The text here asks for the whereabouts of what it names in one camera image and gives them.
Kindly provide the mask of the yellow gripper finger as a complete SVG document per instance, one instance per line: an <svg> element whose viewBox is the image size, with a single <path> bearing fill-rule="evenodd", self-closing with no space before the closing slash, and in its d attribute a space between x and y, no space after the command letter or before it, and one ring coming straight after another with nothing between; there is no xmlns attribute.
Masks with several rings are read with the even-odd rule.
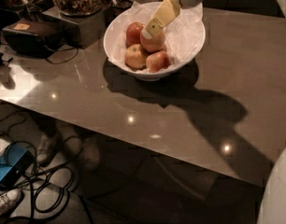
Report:
<svg viewBox="0 0 286 224"><path fill-rule="evenodd" d="M180 14L180 9L179 0L164 0L161 2L144 26L141 32L143 37L146 39L154 38Z"/></svg>

